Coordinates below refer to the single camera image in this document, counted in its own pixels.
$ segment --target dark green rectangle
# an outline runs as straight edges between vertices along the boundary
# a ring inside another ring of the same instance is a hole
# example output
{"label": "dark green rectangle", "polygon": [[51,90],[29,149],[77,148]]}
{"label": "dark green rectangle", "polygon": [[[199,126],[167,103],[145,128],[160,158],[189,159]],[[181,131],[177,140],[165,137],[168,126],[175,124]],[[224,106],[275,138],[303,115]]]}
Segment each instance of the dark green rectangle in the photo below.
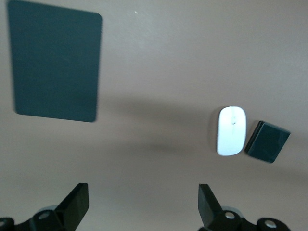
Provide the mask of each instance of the dark green rectangle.
{"label": "dark green rectangle", "polygon": [[8,13],[16,112],[93,122],[101,16],[17,0]]}
{"label": "dark green rectangle", "polygon": [[273,163],[289,136],[289,131],[259,121],[245,147],[245,152],[254,158]]}

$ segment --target mouse scroll wheel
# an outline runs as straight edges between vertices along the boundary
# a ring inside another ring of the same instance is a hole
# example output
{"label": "mouse scroll wheel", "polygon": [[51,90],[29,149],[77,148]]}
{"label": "mouse scroll wheel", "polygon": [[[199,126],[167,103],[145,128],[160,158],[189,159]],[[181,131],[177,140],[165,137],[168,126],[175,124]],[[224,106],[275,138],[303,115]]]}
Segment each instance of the mouse scroll wheel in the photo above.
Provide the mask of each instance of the mouse scroll wheel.
{"label": "mouse scroll wheel", "polygon": [[236,118],[234,116],[231,117],[231,124],[232,125],[236,124]]}

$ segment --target rectangular dark green board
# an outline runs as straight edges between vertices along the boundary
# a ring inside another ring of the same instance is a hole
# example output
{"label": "rectangular dark green board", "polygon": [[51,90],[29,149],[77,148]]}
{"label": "rectangular dark green board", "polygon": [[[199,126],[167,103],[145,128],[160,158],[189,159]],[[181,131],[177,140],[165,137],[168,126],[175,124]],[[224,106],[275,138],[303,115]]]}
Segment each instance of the rectangular dark green board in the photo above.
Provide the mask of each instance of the rectangular dark green board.
{"label": "rectangular dark green board", "polygon": [[18,0],[8,15],[16,112],[95,121],[102,17]]}
{"label": "rectangular dark green board", "polygon": [[273,163],[290,134],[283,128],[259,121],[245,152],[251,157]]}

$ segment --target white wireless mouse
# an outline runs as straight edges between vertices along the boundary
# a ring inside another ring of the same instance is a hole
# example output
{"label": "white wireless mouse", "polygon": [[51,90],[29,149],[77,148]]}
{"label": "white wireless mouse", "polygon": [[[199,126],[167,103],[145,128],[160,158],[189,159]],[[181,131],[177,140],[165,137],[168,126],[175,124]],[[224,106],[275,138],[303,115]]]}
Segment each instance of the white wireless mouse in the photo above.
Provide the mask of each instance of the white wireless mouse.
{"label": "white wireless mouse", "polygon": [[246,114],[240,107],[225,107],[220,111],[217,132],[217,153],[235,155],[244,147]]}

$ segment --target black clamp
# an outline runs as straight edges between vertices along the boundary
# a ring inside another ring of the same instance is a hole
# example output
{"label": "black clamp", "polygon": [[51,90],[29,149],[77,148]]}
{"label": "black clamp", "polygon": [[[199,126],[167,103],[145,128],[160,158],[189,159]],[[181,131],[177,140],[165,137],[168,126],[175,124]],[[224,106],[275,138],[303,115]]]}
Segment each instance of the black clamp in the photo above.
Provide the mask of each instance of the black clamp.
{"label": "black clamp", "polygon": [[0,218],[0,231],[75,231],[88,208],[88,184],[80,183],[54,210],[40,211],[18,225]]}
{"label": "black clamp", "polygon": [[277,219],[261,218],[254,225],[238,213],[224,210],[207,184],[199,185],[198,209],[204,225],[199,231],[290,231]]}

